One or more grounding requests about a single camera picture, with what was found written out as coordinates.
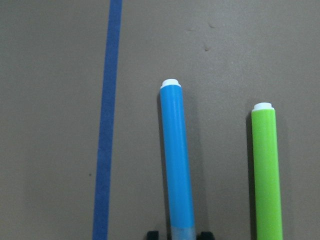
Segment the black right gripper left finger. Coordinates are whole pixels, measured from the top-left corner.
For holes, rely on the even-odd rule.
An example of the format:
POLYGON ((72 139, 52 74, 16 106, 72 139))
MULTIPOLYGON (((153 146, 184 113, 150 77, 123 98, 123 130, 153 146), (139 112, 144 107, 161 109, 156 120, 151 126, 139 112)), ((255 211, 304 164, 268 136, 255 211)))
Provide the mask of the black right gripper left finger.
POLYGON ((146 240, 159 240, 159 232, 156 230, 148 231, 146 234, 146 240))

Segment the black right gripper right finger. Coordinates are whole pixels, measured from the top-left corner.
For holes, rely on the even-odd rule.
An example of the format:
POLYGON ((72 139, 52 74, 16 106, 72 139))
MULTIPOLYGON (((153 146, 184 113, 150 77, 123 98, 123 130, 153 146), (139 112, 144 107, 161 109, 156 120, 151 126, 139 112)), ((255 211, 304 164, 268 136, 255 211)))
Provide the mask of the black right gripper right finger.
POLYGON ((197 240, 215 240, 215 236, 211 231, 202 231, 197 236, 197 240))

